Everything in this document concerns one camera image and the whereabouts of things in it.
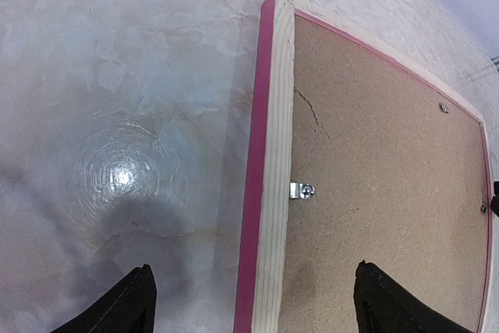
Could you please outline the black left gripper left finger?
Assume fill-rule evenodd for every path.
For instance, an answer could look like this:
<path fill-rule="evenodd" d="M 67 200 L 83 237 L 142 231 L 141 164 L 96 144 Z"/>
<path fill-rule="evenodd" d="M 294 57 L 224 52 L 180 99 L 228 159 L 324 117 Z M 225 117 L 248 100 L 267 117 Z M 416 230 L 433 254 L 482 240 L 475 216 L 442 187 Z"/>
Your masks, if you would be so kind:
<path fill-rule="evenodd" d="M 152 333 L 157 288 L 150 265 L 135 267 L 81 314 L 55 333 Z"/>

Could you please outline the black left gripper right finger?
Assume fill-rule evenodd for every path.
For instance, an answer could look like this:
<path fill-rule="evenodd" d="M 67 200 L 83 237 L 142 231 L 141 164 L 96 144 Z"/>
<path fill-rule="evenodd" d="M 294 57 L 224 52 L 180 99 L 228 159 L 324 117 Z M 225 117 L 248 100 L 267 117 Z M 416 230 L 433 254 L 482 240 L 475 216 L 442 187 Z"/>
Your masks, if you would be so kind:
<path fill-rule="evenodd" d="M 420 302 L 374 263 L 359 263 L 353 299 L 360 333 L 469 333 Z"/>

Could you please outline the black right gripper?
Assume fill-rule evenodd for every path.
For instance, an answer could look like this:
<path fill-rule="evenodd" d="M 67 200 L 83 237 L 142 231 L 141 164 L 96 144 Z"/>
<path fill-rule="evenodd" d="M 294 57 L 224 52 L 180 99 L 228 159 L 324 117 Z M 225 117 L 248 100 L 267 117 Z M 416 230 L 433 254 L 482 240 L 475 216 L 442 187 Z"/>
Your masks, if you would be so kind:
<path fill-rule="evenodd" d="M 490 210 L 499 217 L 499 181 L 494 181 L 494 195 L 490 202 Z"/>

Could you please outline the brown backing board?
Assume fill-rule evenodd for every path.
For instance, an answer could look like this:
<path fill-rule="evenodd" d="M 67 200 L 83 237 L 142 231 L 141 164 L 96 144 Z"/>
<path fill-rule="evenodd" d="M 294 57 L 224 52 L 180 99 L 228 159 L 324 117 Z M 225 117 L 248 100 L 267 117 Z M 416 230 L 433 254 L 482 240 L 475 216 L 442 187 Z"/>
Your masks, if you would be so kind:
<path fill-rule="evenodd" d="M 296 17 L 292 179 L 282 332 L 355 332 L 358 264 L 479 326 L 487 172 L 479 123 L 415 76 Z M 449 114 L 438 108 L 445 103 Z"/>

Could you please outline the pink wooden picture frame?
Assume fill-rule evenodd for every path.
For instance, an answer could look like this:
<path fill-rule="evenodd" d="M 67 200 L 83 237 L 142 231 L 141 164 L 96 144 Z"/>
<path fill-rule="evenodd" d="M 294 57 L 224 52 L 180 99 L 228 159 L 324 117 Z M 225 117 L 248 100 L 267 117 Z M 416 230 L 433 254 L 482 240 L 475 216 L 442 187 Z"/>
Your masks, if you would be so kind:
<path fill-rule="evenodd" d="M 482 113 L 458 91 L 344 16 L 311 0 L 264 0 L 242 217 L 234 322 L 237 332 L 278 329 L 292 166 L 296 17 L 373 51 L 485 126 Z"/>

